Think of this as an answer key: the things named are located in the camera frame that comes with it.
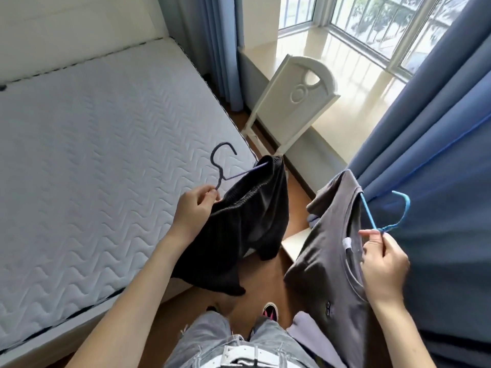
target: light gray jeans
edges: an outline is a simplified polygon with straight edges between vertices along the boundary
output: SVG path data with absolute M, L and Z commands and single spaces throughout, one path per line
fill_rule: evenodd
M 280 367 L 286 361 L 306 368 L 318 368 L 314 360 L 273 320 L 260 316 L 254 326 L 254 335 L 245 341 L 233 335 L 228 320 L 214 311 L 207 311 L 184 332 L 167 359 L 164 368 L 199 368 L 221 355 L 224 346 L 257 346 L 279 356 Z

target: bed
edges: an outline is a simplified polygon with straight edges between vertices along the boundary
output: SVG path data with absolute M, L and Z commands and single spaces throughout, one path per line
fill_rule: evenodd
M 0 366 L 74 351 L 151 255 L 179 196 L 256 157 L 172 39 L 0 93 Z M 223 194 L 236 180 L 224 181 Z M 172 279 L 164 299 L 187 289 Z

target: coat hanger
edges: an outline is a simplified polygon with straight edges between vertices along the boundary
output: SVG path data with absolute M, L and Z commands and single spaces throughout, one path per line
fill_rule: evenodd
M 244 174 L 246 174 L 246 173 L 252 172 L 253 170 L 259 169 L 259 168 L 261 168 L 261 167 L 263 167 L 263 166 L 265 166 L 265 165 L 267 164 L 267 162 L 266 162 L 266 163 L 263 163 L 263 164 L 261 164 L 261 165 L 257 165 L 257 166 L 255 166 L 254 168 L 252 168 L 252 169 L 250 169 L 250 170 L 246 170 L 245 172 L 242 172 L 242 173 L 239 173 L 239 174 L 236 174 L 236 175 L 234 175 L 234 176 L 231 176 L 231 177 L 228 177 L 228 178 L 227 178 L 227 177 L 225 177 L 225 176 L 224 176 L 224 169 L 223 169 L 221 166 L 219 166 L 219 165 L 218 165 L 218 164 L 215 162 L 215 160 L 214 160 L 215 153 L 217 152 L 217 150 L 218 150 L 220 147 L 222 147 L 222 146 L 224 146 L 224 145 L 228 145 L 228 146 L 229 146 L 229 147 L 232 149 L 232 151 L 234 152 L 234 154 L 236 154 L 236 155 L 237 155 L 237 152 L 236 152 L 236 150 L 235 150 L 234 146 L 232 146 L 232 145 L 231 145 L 229 142 L 221 142 L 221 143 L 218 143 L 218 144 L 217 144 L 217 146 L 216 146 L 215 148 L 213 148 L 212 154 L 210 155 L 210 162 L 211 162 L 211 163 L 212 163 L 214 166 L 216 166 L 216 167 L 218 168 L 218 185 L 215 187 L 215 189 L 216 189 L 216 190 L 218 190 L 218 188 L 220 187 L 220 185 L 221 185 L 221 181 L 222 181 L 222 180 L 229 180 L 229 179 L 233 179 L 233 178 L 236 178 L 236 177 L 240 177 L 240 176 L 242 176 L 242 175 L 244 175 Z
M 402 214 L 402 217 L 401 219 L 399 220 L 399 222 L 393 224 L 393 225 L 388 225 L 388 226 L 385 226 L 385 227 L 382 227 L 382 228 L 377 228 L 377 226 L 375 226 L 375 221 L 373 220 L 373 217 L 372 217 L 372 214 L 370 213 L 370 210 L 368 209 L 368 204 L 365 200 L 365 195 L 362 193 L 360 193 L 360 196 L 361 196 L 361 201 L 363 202 L 363 205 L 365 206 L 365 210 L 367 211 L 367 215 L 368 215 L 368 219 L 370 220 L 370 223 L 372 224 L 372 227 L 374 229 L 377 229 L 381 232 L 381 234 L 383 233 L 386 233 L 394 228 L 397 228 L 401 222 L 404 220 L 404 218 L 406 217 L 406 215 L 408 214 L 408 211 L 409 211 L 409 207 L 411 206 L 411 199 L 409 198 L 408 195 L 406 194 L 403 194 L 402 192 L 398 192 L 398 191 L 392 191 L 393 194 L 396 194 L 396 195 L 399 195 L 399 196 L 402 196 L 404 198 L 404 203 L 405 203 L 405 207 L 404 207 L 404 213 Z

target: hand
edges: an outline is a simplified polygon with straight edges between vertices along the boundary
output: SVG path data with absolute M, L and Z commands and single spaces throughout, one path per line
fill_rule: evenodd
M 369 237 L 363 246 L 361 263 L 365 291 L 375 313 L 385 305 L 404 307 L 403 286 L 409 270 L 409 259 L 392 236 L 376 229 L 362 229 Z
M 220 195 L 212 185 L 202 185 L 185 192 L 177 203 L 169 234 L 177 235 L 186 245 L 199 234 L 210 217 L 212 206 Z

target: belt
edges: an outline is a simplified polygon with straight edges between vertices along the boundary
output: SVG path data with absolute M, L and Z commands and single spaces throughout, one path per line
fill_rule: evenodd
M 259 368 L 300 368 L 300 366 L 284 359 L 284 367 L 280 366 L 280 357 L 276 354 L 261 350 L 257 346 L 225 346 L 224 353 L 213 358 L 201 368 L 243 367 Z

